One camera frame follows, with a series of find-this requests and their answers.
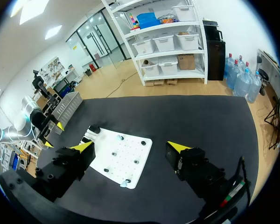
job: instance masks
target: tripod stand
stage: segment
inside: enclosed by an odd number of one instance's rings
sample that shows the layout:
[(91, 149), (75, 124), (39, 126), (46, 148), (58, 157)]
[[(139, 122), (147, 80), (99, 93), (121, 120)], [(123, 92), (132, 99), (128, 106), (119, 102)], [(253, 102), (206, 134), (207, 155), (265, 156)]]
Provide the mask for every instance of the tripod stand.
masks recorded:
[(278, 135), (279, 130), (280, 130), (280, 125), (279, 124), (276, 125), (277, 116), (278, 116), (279, 112), (280, 112), (280, 98), (277, 100), (276, 105), (274, 106), (274, 108), (269, 112), (269, 114), (265, 118), (265, 122), (273, 126), (273, 134), (272, 134), (271, 141), (270, 141), (270, 144), (269, 144), (269, 150), (271, 148), (274, 148), (274, 150), (275, 150), (278, 143), (279, 143), (279, 142), (277, 142), (277, 138), (278, 138), (277, 137), (275, 143), (273, 145), (271, 145), (272, 141), (273, 141), (275, 131), (277, 131), (277, 135)]

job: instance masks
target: black stool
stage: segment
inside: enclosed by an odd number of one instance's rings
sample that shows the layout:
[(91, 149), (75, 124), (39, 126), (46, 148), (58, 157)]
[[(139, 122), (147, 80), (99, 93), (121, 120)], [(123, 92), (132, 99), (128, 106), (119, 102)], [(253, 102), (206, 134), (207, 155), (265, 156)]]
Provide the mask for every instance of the black stool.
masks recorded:
[(257, 56), (257, 68), (258, 68), (258, 72), (262, 78), (262, 85), (261, 85), (259, 93), (262, 96), (264, 96), (266, 94), (264, 87), (266, 86), (266, 84), (269, 81), (269, 76), (267, 75), (267, 73), (264, 70), (259, 68), (261, 63), (262, 63), (262, 58), (260, 56)]

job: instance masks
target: black mat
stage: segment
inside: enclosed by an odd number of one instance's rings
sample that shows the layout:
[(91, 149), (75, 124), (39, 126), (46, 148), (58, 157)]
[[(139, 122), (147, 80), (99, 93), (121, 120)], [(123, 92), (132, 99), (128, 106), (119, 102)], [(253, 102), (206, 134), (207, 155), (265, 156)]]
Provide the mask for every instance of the black mat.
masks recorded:
[[(135, 189), (124, 189), (89, 168), (56, 201), (76, 213), (103, 220), (156, 221), (183, 224), (198, 216), (204, 205), (186, 182), (178, 180), (165, 159), (167, 140), (198, 146), (210, 162), (225, 168), (226, 178), (245, 157), (253, 193), (258, 173), (255, 125), (244, 98), (226, 96), (161, 96), (84, 100), (65, 132), (51, 137), (55, 147), (78, 144), (90, 124), (151, 138), (153, 146)], [(38, 166), (54, 157), (43, 151)], [(238, 203), (242, 211), (246, 195)]]

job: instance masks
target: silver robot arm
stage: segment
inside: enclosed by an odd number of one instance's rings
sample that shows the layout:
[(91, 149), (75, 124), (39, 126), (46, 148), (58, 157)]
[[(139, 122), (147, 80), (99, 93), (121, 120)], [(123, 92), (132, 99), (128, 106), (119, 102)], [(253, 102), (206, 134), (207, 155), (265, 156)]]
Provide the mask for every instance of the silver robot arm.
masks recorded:
[[(37, 103), (29, 96), (26, 96), (22, 100), (22, 110), (20, 115), (15, 120), (13, 126), (7, 127), (4, 130), (0, 128), (0, 142), (2, 143), (11, 143), (19, 140), (28, 140), (28, 141), (37, 141), (37, 129), (33, 128), (34, 125), (31, 123), (31, 119), (33, 116), (36, 119), (39, 119), (39, 115), (41, 115), (41, 119), (45, 119), (46, 117), (43, 115), (41, 109), (37, 105)], [(63, 127), (60, 122), (58, 122), (54, 117), (51, 118), (56, 125), (63, 130)], [(1, 153), (0, 153), (0, 174), (3, 172), (3, 168), (1, 166)]]

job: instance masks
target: white ceiling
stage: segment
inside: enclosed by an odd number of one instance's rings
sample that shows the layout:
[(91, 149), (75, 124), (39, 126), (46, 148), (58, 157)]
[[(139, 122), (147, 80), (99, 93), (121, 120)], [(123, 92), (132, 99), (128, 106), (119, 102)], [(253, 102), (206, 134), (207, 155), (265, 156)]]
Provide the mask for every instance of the white ceiling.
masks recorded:
[[(6, 12), (0, 27), (0, 88), (4, 90), (23, 66), (58, 40), (68, 38), (74, 25), (100, 0), (50, 0), (43, 14), (19, 25), (21, 11), (10, 18)], [(62, 25), (59, 33), (44, 40), (50, 28)]]

